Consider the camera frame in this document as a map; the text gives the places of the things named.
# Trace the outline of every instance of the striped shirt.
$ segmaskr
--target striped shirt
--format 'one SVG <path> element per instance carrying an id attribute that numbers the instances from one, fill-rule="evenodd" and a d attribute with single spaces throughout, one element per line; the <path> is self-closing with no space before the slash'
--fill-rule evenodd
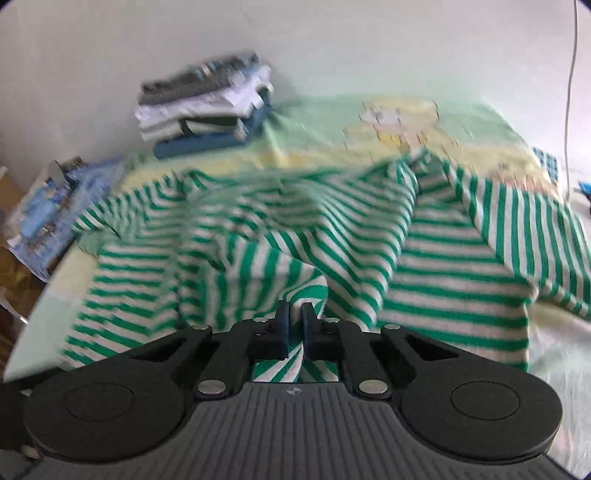
<path id="1" fill-rule="evenodd" d="M 298 307 L 377 330 L 399 323 L 527 367 L 538 295 L 587 318 L 589 249 L 568 207 L 424 153 L 363 170 L 196 170 L 101 200 L 76 222 L 105 233 L 64 359 L 89 364 L 195 324 L 215 332 L 293 306 L 290 355 L 258 381 L 331 381 L 303 362 Z"/>

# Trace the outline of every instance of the bed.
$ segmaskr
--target bed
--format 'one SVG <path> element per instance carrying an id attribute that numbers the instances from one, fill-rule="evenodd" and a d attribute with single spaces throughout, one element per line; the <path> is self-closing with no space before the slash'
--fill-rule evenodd
<path id="1" fill-rule="evenodd" d="M 560 201 L 557 185 L 530 148 L 488 106 L 361 96 L 280 105 L 261 135 L 244 148 L 169 161 L 137 154 L 138 167 L 119 190 L 187 168 L 227 176 L 257 169 L 359 166 L 424 148 L 479 176 Z M 28 319 L 5 370 L 6 380 L 59 364 L 95 267 L 95 257 L 72 246 Z M 557 390 L 564 407 L 550 455 L 582 477 L 591 470 L 591 327 L 545 302 L 533 304 L 528 312 L 529 371 Z"/>

